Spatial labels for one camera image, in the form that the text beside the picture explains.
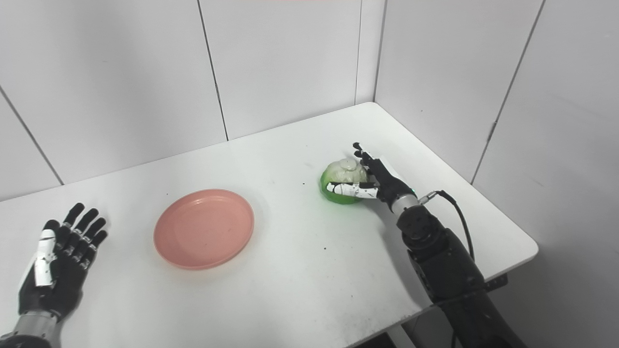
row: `wall seam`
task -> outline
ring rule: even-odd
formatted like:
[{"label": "wall seam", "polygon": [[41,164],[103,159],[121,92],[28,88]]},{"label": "wall seam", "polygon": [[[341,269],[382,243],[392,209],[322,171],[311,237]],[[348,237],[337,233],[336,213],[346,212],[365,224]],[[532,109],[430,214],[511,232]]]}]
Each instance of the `wall seam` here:
[{"label": "wall seam", "polygon": [[471,185],[475,182],[475,178],[477,177],[477,173],[479,172],[479,168],[482,165],[483,157],[486,155],[486,151],[488,150],[488,145],[490,144],[490,140],[492,139],[492,135],[494,135],[494,132],[495,132],[495,129],[496,129],[496,125],[499,122],[499,118],[503,114],[503,108],[505,107],[505,103],[507,102],[507,98],[509,97],[509,93],[511,92],[511,87],[514,85],[514,81],[516,80],[516,75],[518,75],[518,70],[520,70],[520,65],[522,64],[522,59],[524,58],[524,55],[527,52],[527,48],[529,47],[529,43],[531,41],[531,37],[533,37],[533,32],[535,31],[535,27],[537,26],[537,21],[540,19],[540,15],[542,14],[542,9],[543,9],[543,6],[544,6],[545,3],[546,3],[546,0],[542,0],[542,4],[540,5],[540,9],[537,11],[537,15],[535,16],[535,20],[533,21],[533,26],[531,27],[531,31],[529,32],[529,36],[527,37],[527,41],[525,42],[524,47],[522,49],[522,53],[520,54],[520,58],[518,59],[518,64],[516,64],[516,70],[514,71],[514,74],[511,77],[511,81],[509,82],[509,85],[507,87],[507,91],[505,92],[505,97],[503,97],[503,102],[501,103],[501,107],[499,108],[499,112],[496,115],[495,121],[492,124],[492,127],[490,129],[490,133],[489,133],[488,138],[486,140],[486,144],[483,147],[482,155],[479,158],[479,162],[477,163],[477,167],[475,168],[475,173],[473,173],[473,178],[470,181]]},{"label": "wall seam", "polygon": [[215,77],[215,67],[213,66],[213,57],[210,54],[209,38],[206,36],[206,25],[204,25],[204,16],[202,15],[202,6],[200,0],[197,1],[197,10],[200,12],[200,21],[202,22],[202,32],[204,32],[204,42],[206,43],[206,51],[209,54],[210,71],[213,73],[213,83],[215,84],[215,93],[217,94],[217,102],[219,103],[219,112],[222,114],[223,131],[226,134],[226,141],[229,141],[228,128],[226,127],[226,119],[223,117],[222,98],[219,94],[219,85],[217,85],[217,78]]},{"label": "wall seam", "polygon": [[372,97],[372,102],[376,103],[376,91],[378,90],[378,74],[381,69],[381,56],[383,55],[383,36],[385,33],[385,20],[387,18],[387,3],[389,0],[385,0],[385,5],[383,7],[383,22],[381,24],[381,38],[380,43],[378,44],[378,60],[376,62],[376,78],[374,79],[374,96]]},{"label": "wall seam", "polygon": [[9,104],[9,108],[11,108],[11,110],[13,111],[13,114],[15,114],[15,117],[17,117],[17,120],[19,121],[19,123],[22,125],[22,127],[24,127],[24,130],[26,131],[26,133],[30,137],[30,140],[32,140],[32,142],[34,143],[35,147],[39,151],[39,154],[41,154],[41,156],[43,157],[43,160],[45,160],[45,163],[47,163],[47,166],[50,168],[51,172],[54,173],[54,176],[56,177],[56,179],[58,180],[60,185],[64,185],[64,182],[63,182],[62,179],[60,179],[60,176],[58,175],[58,172],[56,171],[54,166],[52,166],[50,160],[47,158],[47,155],[45,155],[45,152],[43,151],[43,149],[41,148],[41,146],[39,145],[39,143],[35,139],[35,136],[32,134],[32,132],[30,131],[30,129],[26,125],[26,122],[24,122],[24,119],[17,112],[17,109],[15,108],[15,105],[13,105],[13,103],[9,99],[9,96],[6,94],[6,92],[4,91],[4,89],[2,88],[1,85],[0,85],[0,94],[2,94],[2,97],[4,97],[4,99],[6,100],[7,104]]},{"label": "wall seam", "polygon": [[359,0],[359,37],[357,41],[357,76],[355,77],[355,99],[353,105],[357,104],[357,85],[359,83],[359,52],[361,51],[361,20],[363,18],[363,0]]}]

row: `pink plate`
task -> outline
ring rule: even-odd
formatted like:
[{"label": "pink plate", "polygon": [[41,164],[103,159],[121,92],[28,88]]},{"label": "pink plate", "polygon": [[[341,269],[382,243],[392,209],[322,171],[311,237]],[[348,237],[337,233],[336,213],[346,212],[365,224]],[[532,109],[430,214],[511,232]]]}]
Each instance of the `pink plate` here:
[{"label": "pink plate", "polygon": [[205,189],[177,200],[159,217],[155,248],[176,267],[215,267],[238,254],[254,230],[254,212],[243,197]]}]

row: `white table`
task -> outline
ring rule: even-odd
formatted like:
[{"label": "white table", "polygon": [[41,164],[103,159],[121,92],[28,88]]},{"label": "white table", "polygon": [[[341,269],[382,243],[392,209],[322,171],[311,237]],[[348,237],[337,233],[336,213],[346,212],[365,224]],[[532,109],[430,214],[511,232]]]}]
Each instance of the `white table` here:
[{"label": "white table", "polygon": [[[489,279],[532,259],[537,245],[381,107],[366,103],[167,159],[0,202],[0,330],[43,224],[77,202],[100,209],[110,237],[66,321],[64,348],[347,347],[430,305],[386,205],[324,199],[326,165],[360,141],[421,195],[444,189],[461,205],[477,264]],[[159,215],[185,194],[244,196],[256,226],[246,248],[205,271],[159,257]],[[427,207],[463,238],[453,207]]]}]

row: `robotic arm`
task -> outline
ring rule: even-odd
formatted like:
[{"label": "robotic arm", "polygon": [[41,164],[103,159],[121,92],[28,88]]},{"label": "robotic arm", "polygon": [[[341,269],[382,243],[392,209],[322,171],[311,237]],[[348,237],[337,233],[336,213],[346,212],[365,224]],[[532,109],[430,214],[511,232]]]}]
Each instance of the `robotic arm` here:
[{"label": "robotic arm", "polygon": [[107,237],[101,229],[105,219],[93,222],[96,209],[73,227],[83,210],[77,203],[62,225],[49,220],[43,227],[35,261],[19,290],[19,320],[13,332],[0,337],[0,348],[51,348],[56,325],[77,307],[88,270]]},{"label": "robotic arm", "polygon": [[423,206],[432,196],[418,199],[408,185],[389,173],[380,159],[374,159],[359,143],[353,147],[355,156],[361,159],[368,174],[374,176],[375,183],[333,182],[327,189],[387,203],[397,217],[415,272],[432,302],[447,316],[462,347],[526,348],[488,297],[488,286],[472,253]]}]

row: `white wall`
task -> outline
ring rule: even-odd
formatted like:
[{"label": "white wall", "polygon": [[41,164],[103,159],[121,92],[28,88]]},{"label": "white wall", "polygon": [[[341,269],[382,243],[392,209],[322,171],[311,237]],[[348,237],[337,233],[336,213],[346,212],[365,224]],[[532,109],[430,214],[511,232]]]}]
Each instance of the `white wall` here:
[{"label": "white wall", "polygon": [[0,94],[0,201],[60,185]]},{"label": "white wall", "polygon": [[530,347],[616,347],[619,2],[547,0],[474,186],[539,244],[495,296]]},{"label": "white wall", "polygon": [[0,85],[71,183],[226,140],[203,19],[234,138],[371,100],[383,7],[3,0]]},{"label": "white wall", "polygon": [[542,0],[388,0],[376,102],[471,180]]},{"label": "white wall", "polygon": [[0,84],[65,183],[225,141],[197,2],[0,1]]},{"label": "white wall", "polygon": [[361,0],[201,0],[230,139],[355,103]]},{"label": "white wall", "polygon": [[374,101],[386,0],[361,0],[355,104]]}]

